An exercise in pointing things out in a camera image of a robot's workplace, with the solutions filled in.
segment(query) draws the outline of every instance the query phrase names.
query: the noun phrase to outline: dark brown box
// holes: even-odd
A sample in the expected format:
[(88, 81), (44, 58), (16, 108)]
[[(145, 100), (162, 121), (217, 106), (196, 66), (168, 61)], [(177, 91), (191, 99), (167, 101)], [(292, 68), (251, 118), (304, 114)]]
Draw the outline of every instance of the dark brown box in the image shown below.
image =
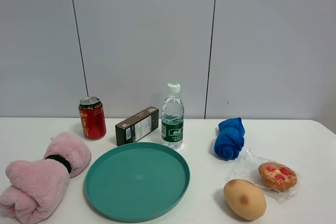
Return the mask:
[(135, 143), (159, 127), (159, 110), (148, 107), (115, 126), (117, 146)]

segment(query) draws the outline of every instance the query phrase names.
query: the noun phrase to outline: blue cloth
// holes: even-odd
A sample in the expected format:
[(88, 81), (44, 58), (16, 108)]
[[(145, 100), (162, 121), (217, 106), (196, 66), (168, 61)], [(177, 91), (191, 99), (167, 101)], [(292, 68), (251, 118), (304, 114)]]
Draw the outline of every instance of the blue cloth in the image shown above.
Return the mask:
[(244, 146), (245, 129), (241, 118), (222, 121), (215, 142), (215, 153), (224, 158), (235, 160)]

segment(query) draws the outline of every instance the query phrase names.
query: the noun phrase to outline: toy food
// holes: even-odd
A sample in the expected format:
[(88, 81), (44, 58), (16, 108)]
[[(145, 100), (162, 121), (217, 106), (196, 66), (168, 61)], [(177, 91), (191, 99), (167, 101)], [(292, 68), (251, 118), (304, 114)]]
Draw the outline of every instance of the toy food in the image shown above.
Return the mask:
[(246, 220), (256, 220), (266, 211), (266, 199), (259, 187), (244, 179), (230, 180), (224, 196), (232, 211)]
[(259, 166), (259, 174), (264, 183), (274, 191), (286, 191), (293, 187), (298, 179), (290, 168), (274, 162), (266, 162)]

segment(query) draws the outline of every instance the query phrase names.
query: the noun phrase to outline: water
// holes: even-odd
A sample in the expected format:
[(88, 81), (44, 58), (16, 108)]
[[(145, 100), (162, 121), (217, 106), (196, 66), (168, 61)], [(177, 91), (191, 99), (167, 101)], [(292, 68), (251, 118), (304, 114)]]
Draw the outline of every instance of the water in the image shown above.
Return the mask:
[(163, 102), (161, 119), (162, 144), (177, 151), (181, 150), (183, 148), (184, 105), (180, 92), (176, 92), (176, 89), (169, 90)]

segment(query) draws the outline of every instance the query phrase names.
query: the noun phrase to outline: white table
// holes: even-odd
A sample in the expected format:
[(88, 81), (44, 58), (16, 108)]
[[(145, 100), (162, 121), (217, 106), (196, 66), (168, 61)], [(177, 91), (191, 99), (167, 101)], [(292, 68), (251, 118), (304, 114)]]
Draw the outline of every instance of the white table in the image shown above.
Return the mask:
[[(97, 141), (85, 141), (92, 151), (92, 162), (116, 147), (114, 126), (120, 121), (107, 119), (106, 136)], [(220, 121), (185, 121), (185, 148), (181, 154), (191, 170), (190, 186), (173, 210), (149, 223), (241, 222), (227, 208), (223, 196), (223, 186), (236, 161), (218, 159), (213, 151)], [(266, 196), (266, 213), (254, 223), (335, 223), (336, 135), (321, 124), (306, 120), (243, 120), (243, 125), (246, 130), (243, 150), (251, 148), (253, 154), (284, 163), (301, 176), (298, 195), (283, 203)], [(42, 158), (50, 138), (62, 131), (82, 136), (80, 120), (0, 118), (0, 191), (9, 186), (4, 173), (9, 162)], [(141, 141), (158, 142), (160, 139), (158, 129)], [(87, 171), (71, 179), (64, 200), (43, 223), (115, 223), (93, 211), (85, 201), (83, 182)], [(0, 215), (0, 223), (17, 221)]]

